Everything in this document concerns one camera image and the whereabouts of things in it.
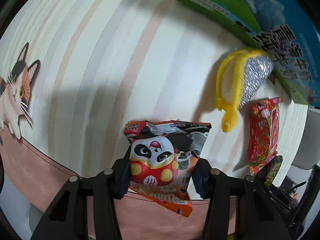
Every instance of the cat face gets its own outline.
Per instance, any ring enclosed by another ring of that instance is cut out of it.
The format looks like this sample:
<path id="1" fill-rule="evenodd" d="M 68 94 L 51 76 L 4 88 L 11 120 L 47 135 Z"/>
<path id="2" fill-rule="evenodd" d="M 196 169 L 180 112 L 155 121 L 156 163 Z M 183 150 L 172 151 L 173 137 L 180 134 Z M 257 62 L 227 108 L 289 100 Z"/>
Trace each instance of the cat face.
<path id="1" fill-rule="evenodd" d="M 27 108 L 30 99 L 30 84 L 37 67 L 40 66 L 40 61 L 36 60 L 30 66 L 25 62 L 29 43 L 23 47 L 17 62 L 8 76 L 8 92 L 9 98 L 15 112 L 20 115 L 28 116 Z"/>

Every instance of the panda eye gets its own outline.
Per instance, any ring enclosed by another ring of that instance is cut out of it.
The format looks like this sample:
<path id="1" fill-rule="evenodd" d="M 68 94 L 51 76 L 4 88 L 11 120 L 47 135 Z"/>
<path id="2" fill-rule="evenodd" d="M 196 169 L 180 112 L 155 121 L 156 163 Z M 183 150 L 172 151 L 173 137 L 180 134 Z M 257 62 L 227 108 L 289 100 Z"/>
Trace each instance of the panda eye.
<path id="1" fill-rule="evenodd" d="M 162 162 L 163 160 L 165 160 L 166 158 L 168 158 L 171 155 L 172 155 L 171 152 L 163 152 L 163 153 L 158 155 L 157 162 Z"/>
<path id="2" fill-rule="evenodd" d="M 137 144 L 134 148 L 134 152 L 138 156 L 144 156 L 144 157 L 147 157 L 148 159 L 151 158 L 151 151 L 147 146 L 143 144 Z"/>
<path id="3" fill-rule="evenodd" d="M 23 88 L 20 88 L 19 97 L 22 98 L 22 97 L 23 97 L 23 94 L 24 94 Z"/>

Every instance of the silver screw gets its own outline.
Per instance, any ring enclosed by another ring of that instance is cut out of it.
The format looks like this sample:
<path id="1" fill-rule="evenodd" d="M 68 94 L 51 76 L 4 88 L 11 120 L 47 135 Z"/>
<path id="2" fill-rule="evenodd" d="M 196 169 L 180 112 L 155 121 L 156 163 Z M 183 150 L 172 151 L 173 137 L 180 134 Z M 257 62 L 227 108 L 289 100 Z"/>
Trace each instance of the silver screw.
<path id="1" fill-rule="evenodd" d="M 103 171 L 103 173 L 106 174 L 106 175 L 111 175 L 113 173 L 113 170 L 112 169 L 105 169 Z"/>
<path id="2" fill-rule="evenodd" d="M 78 176 L 71 176 L 71 177 L 69 178 L 69 180 L 70 180 L 70 182 L 75 182 L 75 181 L 78 180 Z"/>
<path id="3" fill-rule="evenodd" d="M 211 173 L 213 175 L 218 175 L 220 173 L 220 171 L 218 169 L 216 169 L 216 168 L 213 168 L 213 169 L 211 169 Z"/>
<path id="4" fill-rule="evenodd" d="M 248 182 L 253 182 L 253 181 L 254 181 L 254 177 L 252 177 L 251 175 L 245 176 L 245 179 L 246 179 Z"/>

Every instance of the snack package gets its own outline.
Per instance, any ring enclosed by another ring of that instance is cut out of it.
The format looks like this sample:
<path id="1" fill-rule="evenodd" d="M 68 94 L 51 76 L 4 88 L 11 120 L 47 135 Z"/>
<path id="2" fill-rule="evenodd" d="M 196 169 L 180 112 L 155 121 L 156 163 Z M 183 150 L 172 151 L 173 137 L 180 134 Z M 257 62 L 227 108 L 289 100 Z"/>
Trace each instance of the snack package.
<path id="1" fill-rule="evenodd" d="M 250 116 L 249 170 L 256 175 L 277 154 L 279 103 L 282 98 L 263 100 Z"/>
<path id="2" fill-rule="evenodd" d="M 131 144 L 130 188 L 188 217 L 191 173 L 201 154 L 210 123 L 137 121 L 126 124 Z"/>
<path id="3" fill-rule="evenodd" d="M 282 156 L 274 156 L 272 160 L 258 172 L 256 178 L 262 180 L 264 185 L 266 185 L 267 187 L 270 187 L 276 175 L 278 174 L 281 164 Z"/>

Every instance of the yellow polka dot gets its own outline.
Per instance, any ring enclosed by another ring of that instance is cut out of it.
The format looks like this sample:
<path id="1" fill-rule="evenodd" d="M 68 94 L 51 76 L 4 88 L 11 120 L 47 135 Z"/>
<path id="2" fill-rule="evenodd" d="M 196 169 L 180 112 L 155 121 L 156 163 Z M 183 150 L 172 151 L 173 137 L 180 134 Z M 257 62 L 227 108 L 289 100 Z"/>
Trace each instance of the yellow polka dot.
<path id="1" fill-rule="evenodd" d="M 164 182 L 169 181 L 170 179 L 172 179 L 172 171 L 170 171 L 169 169 L 164 169 L 161 172 L 161 180 Z"/>
<path id="2" fill-rule="evenodd" d="M 173 162 L 172 162 L 172 168 L 173 168 L 174 170 L 176 170 L 178 167 L 179 167 L 179 163 L 176 162 L 176 161 L 173 161 Z"/>
<path id="3" fill-rule="evenodd" d="M 132 163 L 131 164 L 131 174 L 132 175 L 140 174 L 141 170 L 142 170 L 142 168 L 141 168 L 141 166 L 139 164 L 137 164 L 137 163 Z"/>

